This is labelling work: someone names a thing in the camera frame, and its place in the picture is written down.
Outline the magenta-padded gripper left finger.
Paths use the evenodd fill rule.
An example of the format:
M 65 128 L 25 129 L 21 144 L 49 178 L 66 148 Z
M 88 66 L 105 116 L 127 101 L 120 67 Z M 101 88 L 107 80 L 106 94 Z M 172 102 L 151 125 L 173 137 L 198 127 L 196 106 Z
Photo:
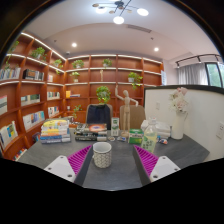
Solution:
M 58 156 L 45 171 L 82 186 L 93 156 L 92 146 L 89 145 L 66 157 Z

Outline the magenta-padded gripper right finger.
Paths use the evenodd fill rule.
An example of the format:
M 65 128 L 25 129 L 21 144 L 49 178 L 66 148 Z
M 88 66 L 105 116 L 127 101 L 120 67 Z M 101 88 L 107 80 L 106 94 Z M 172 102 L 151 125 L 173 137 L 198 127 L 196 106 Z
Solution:
M 137 145 L 133 146 L 133 157 L 143 186 L 180 170 L 167 156 L 157 157 Z

